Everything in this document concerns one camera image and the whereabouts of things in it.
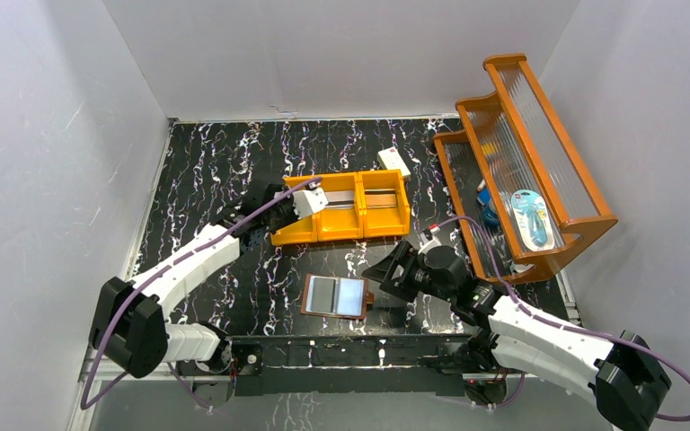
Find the brown leather card holder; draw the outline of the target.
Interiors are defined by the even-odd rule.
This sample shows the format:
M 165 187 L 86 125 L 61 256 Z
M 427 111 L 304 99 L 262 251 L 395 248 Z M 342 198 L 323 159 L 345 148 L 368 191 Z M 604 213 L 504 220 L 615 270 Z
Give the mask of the brown leather card holder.
M 309 291 L 317 277 L 334 279 L 337 283 L 336 303 L 332 313 L 318 313 L 309 310 Z M 303 315 L 331 317 L 346 320 L 363 320 L 375 297 L 364 278 L 330 277 L 308 274 L 303 289 L 303 302 L 300 312 Z

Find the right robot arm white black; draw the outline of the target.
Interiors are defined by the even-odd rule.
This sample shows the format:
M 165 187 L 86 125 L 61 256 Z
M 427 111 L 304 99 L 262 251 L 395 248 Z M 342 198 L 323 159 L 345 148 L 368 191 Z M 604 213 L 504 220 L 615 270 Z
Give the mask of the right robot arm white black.
M 401 241 L 362 275 L 406 302 L 418 294 L 447 301 L 452 313 L 479 328 L 467 347 L 477 369 L 536 375 L 593 404 L 621 430 L 649 429 L 671 387 L 641 336 L 585 334 L 476 277 L 449 246 L 420 251 Z

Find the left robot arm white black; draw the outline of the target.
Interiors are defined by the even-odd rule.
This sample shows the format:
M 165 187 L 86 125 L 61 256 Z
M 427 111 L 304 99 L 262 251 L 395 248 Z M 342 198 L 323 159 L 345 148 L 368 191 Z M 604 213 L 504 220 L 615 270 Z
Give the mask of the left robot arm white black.
M 164 363 L 196 361 L 212 374 L 232 363 L 231 339 L 208 322 L 169 323 L 175 307 L 208 277 L 251 247 L 321 211 L 319 189 L 254 182 L 227 203 L 196 236 L 170 257 L 130 280 L 102 286 L 90 345 L 129 375 L 141 378 Z

